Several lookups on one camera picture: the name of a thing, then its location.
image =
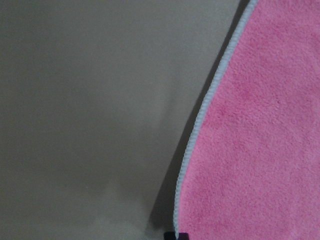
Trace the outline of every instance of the towel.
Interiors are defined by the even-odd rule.
[[[251,0],[177,181],[190,240],[320,240],[320,1]]]

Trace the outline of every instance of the pink fabric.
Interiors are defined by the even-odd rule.
[[[190,240],[320,240],[320,1],[260,0],[183,180]]]

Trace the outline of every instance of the gray surface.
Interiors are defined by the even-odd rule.
[[[173,230],[158,192],[237,6],[2,1],[0,239]]]

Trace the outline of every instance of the fuzzy pink surface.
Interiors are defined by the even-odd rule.
[[[260,0],[183,180],[190,240],[320,240],[320,1]]]

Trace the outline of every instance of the pink cloth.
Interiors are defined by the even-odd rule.
[[[320,240],[320,1],[260,0],[183,180],[190,240]]]

